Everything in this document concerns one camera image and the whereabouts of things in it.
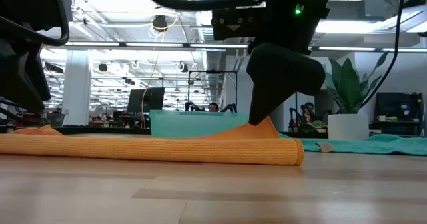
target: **computer monitor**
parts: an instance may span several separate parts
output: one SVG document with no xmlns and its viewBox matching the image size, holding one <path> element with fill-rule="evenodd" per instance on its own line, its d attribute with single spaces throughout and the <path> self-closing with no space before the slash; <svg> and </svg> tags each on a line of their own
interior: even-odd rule
<svg viewBox="0 0 427 224">
<path fill-rule="evenodd" d="M 142 96 L 145 89 L 131 90 L 129 104 L 127 105 L 128 112 L 141 112 Z M 151 110 L 162 110 L 165 89 L 163 87 L 150 88 L 144 97 L 144 112 Z"/>
</svg>

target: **green leaf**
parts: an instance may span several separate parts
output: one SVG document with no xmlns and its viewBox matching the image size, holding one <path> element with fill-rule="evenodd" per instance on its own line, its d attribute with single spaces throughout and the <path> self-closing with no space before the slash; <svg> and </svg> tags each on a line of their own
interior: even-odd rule
<svg viewBox="0 0 427 224">
<path fill-rule="evenodd" d="M 362 82 L 367 81 L 367 80 L 368 80 L 368 74 L 365 73 L 365 74 L 363 74 Z"/>
<path fill-rule="evenodd" d="M 325 84 L 327 88 L 336 90 L 334 82 L 332 81 L 332 75 L 329 73 L 325 73 Z"/>
<path fill-rule="evenodd" d="M 338 94 L 348 107 L 355 106 L 362 98 L 359 78 L 349 59 L 346 59 L 342 65 Z"/>
<path fill-rule="evenodd" d="M 357 114 L 362 106 L 363 100 L 357 103 L 355 106 L 348 108 L 343 114 Z"/>
<path fill-rule="evenodd" d="M 387 55 L 388 55 L 389 53 L 390 53 L 390 52 L 389 52 L 389 51 L 387 51 L 387 52 L 385 52 L 385 53 L 383 53 L 383 54 L 381 55 L 381 57 L 377 60 L 377 62 L 376 62 L 376 64 L 375 64 L 375 67 L 374 67 L 374 69 L 372 70 L 371 74 L 369 74 L 369 78 L 371 78 L 371 77 L 372 77 L 372 75 L 374 74 L 374 72 L 375 72 L 375 70 L 376 70 L 377 68 L 381 67 L 381 65 L 382 65 L 382 64 L 384 64 L 384 62 L 385 62 L 385 61 L 386 61 L 386 59 L 387 59 Z"/>
<path fill-rule="evenodd" d="M 334 81 L 334 87 L 338 90 L 338 87 L 340 86 L 340 79 L 341 79 L 341 65 L 336 62 L 335 60 L 329 58 L 329 62 L 331 63 L 332 67 L 332 80 Z"/>
<path fill-rule="evenodd" d="M 362 91 L 362 98 L 364 99 L 369 92 L 368 74 L 363 74 L 362 82 L 360 83 L 360 90 Z"/>
<path fill-rule="evenodd" d="M 340 109 L 346 108 L 346 102 L 340 97 L 340 94 L 338 94 L 335 89 L 328 87 L 326 90 L 328 90 L 329 95 L 331 95 Z"/>
<path fill-rule="evenodd" d="M 381 79 L 382 76 L 379 76 L 377 78 L 375 78 L 375 80 L 372 81 L 371 86 L 369 86 L 369 92 L 371 92 L 372 90 L 374 90 L 377 82 Z"/>
</svg>

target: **fluorescent light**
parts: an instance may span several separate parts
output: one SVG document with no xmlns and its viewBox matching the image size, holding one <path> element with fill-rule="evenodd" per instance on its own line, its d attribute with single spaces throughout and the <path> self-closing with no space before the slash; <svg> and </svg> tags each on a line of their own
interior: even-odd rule
<svg viewBox="0 0 427 224">
<path fill-rule="evenodd" d="M 110 28 L 140 28 L 140 27 L 148 27 L 151 26 L 151 23 L 146 24 L 100 24 L 103 27 Z"/>
<path fill-rule="evenodd" d="M 319 51 L 375 51 L 373 47 L 319 47 Z"/>
<path fill-rule="evenodd" d="M 91 46 L 91 47 L 118 47 L 119 43 L 115 42 L 96 42 L 96 41 L 76 41 L 76 42 L 68 42 L 65 45 L 76 45 L 76 46 Z"/>
<path fill-rule="evenodd" d="M 128 47 L 183 47 L 181 43 L 126 43 Z"/>
<path fill-rule="evenodd" d="M 409 33 L 423 33 L 427 32 L 427 21 L 425 23 L 421 23 L 418 26 L 412 28 L 411 30 L 407 31 Z"/>
<path fill-rule="evenodd" d="M 415 11 L 415 12 L 411 12 L 411 13 L 402 13 L 400 23 L 406 22 L 407 20 L 418 15 L 420 12 L 421 11 Z M 397 22 L 398 22 L 398 18 L 397 18 L 397 16 L 394 16 L 392 18 L 389 18 L 389 19 L 377 24 L 377 26 L 375 27 L 375 29 L 373 31 L 389 31 L 389 30 L 396 27 Z"/>
<path fill-rule="evenodd" d="M 244 44 L 190 44 L 190 47 L 194 48 L 236 48 L 236 49 L 246 49 L 248 45 Z"/>
<path fill-rule="evenodd" d="M 376 25 L 365 21 L 320 21 L 316 33 L 367 34 Z"/>
<path fill-rule="evenodd" d="M 394 52 L 394 48 L 383 48 L 383 51 Z M 399 48 L 399 53 L 427 53 L 427 48 Z"/>
</svg>

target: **black frame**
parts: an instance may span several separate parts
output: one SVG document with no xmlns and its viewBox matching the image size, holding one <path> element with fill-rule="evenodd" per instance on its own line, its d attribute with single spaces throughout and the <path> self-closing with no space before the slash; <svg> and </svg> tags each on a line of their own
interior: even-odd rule
<svg viewBox="0 0 427 224">
<path fill-rule="evenodd" d="M 191 74 L 192 73 L 207 73 L 207 74 L 222 74 L 222 73 L 233 73 L 236 76 L 236 84 L 234 86 L 236 97 L 235 97 L 235 104 L 236 108 L 238 106 L 238 72 L 237 71 L 216 71 L 216 70 L 207 70 L 207 71 L 188 71 L 188 98 L 187 101 L 190 102 L 189 96 L 190 96 L 190 87 L 191 87 Z"/>
</svg>

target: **table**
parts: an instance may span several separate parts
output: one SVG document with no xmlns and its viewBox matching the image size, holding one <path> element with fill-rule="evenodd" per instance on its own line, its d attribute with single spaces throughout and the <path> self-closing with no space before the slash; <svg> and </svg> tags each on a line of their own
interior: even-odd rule
<svg viewBox="0 0 427 224">
<path fill-rule="evenodd" d="M 302 167 L 0 155 L 0 223 L 427 223 L 427 158 Z"/>
<path fill-rule="evenodd" d="M 422 129 L 419 121 L 373 121 L 372 126 L 383 133 L 395 135 L 419 136 Z"/>
</svg>

